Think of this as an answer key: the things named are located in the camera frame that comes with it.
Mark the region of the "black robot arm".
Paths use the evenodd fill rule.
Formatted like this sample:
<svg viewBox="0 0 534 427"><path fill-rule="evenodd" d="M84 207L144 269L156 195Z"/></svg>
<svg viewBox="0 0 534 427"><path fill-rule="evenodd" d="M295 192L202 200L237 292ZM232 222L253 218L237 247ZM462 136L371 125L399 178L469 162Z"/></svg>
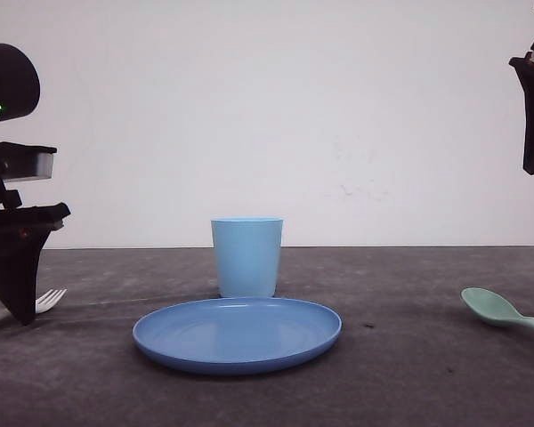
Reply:
<svg viewBox="0 0 534 427"><path fill-rule="evenodd" d="M24 117L36 108L40 83L36 68L17 47L0 44L0 122ZM14 317L22 325L52 309L65 290L36 296L41 251L51 232L62 228L70 214L64 203L25 207L8 181L49 179L53 147L0 142L0 321Z"/></svg>

